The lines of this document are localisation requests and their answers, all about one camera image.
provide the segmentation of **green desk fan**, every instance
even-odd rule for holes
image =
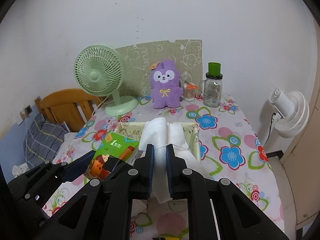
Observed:
[[[88,94],[97,97],[112,94],[113,102],[106,105],[106,114],[122,115],[138,105],[136,98],[119,95],[124,71],[116,51],[101,45],[87,47],[78,55],[74,72],[77,83]]]

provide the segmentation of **floral tablecloth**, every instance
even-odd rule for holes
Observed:
[[[223,94],[219,108],[203,105],[201,95],[193,101],[182,101],[176,109],[153,109],[150,98],[137,98],[138,106],[130,113],[110,117],[104,111],[95,114],[68,143],[56,162],[71,161],[91,149],[97,149],[107,131],[119,122],[146,122],[164,116],[168,122],[196,122],[200,141],[201,164],[214,180],[229,178],[263,212],[284,231],[284,221],[276,179],[263,147],[246,117],[230,95]],[[131,137],[139,135],[133,132]],[[62,184],[44,206],[54,214],[88,179],[80,176]],[[176,236],[188,239],[188,212],[184,200],[158,204],[148,200],[148,208],[132,217],[131,239],[150,240],[154,236]]]

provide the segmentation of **green lid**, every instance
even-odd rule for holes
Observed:
[[[210,76],[219,76],[221,70],[221,64],[216,62],[208,63],[208,72]]]

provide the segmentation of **blue checkered pillow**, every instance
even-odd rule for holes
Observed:
[[[42,114],[38,114],[29,128],[23,144],[29,168],[46,160],[52,162],[66,133],[68,131],[64,125],[50,123],[44,119]]]

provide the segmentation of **screw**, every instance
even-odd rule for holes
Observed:
[[[185,174],[185,175],[191,175],[191,174],[192,174],[192,170],[190,170],[190,169],[183,169],[182,173]]]
[[[128,171],[128,174],[131,175],[131,176],[134,176],[134,175],[138,174],[138,171],[136,169],[131,169],[131,170]]]
[[[225,186],[230,185],[230,180],[226,179],[226,178],[221,179],[220,182],[221,182],[222,185],[225,185]]]
[[[90,185],[91,185],[92,187],[95,187],[95,186],[99,185],[99,183],[100,183],[100,180],[98,180],[98,179],[92,179],[92,180],[90,180]]]

